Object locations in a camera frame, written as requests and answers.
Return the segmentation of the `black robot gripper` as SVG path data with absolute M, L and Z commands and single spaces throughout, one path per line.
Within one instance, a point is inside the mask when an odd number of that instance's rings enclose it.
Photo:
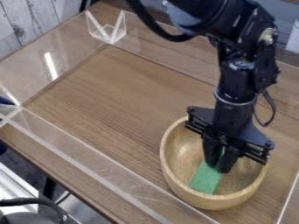
M 254 94 L 247 101 L 229 97 L 219 87 L 214 94 L 215 108 L 190 106 L 185 124 L 186 128 L 202 137 L 205 159 L 209 166 L 218 165 L 218 171 L 229 173 L 239 158 L 243 157 L 266 165 L 276 143 L 258 129 L 253 118 L 257 118 L 262 127 L 274 121 L 277 105 L 270 93 L 266 90 L 262 91 L 273 109 L 273 115 L 267 122 L 262 122 L 258 118 L 258 94 Z

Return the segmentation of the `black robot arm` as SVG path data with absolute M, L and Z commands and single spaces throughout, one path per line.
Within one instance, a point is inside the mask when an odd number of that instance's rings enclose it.
M 218 49 L 219 84 L 215 107 L 187 108 L 186 128 L 201 134 L 205 159 L 219 172 L 230 172 L 238 160 L 267 163 L 276 148 L 259 131 L 267 122 L 258 118 L 258 97 L 271 98 L 267 88 L 277 84 L 276 18 L 254 0 L 166 0 L 167 14 L 182 31 L 174 35 L 155 22 L 141 0 L 127 0 L 153 32 L 173 42 L 198 36 Z

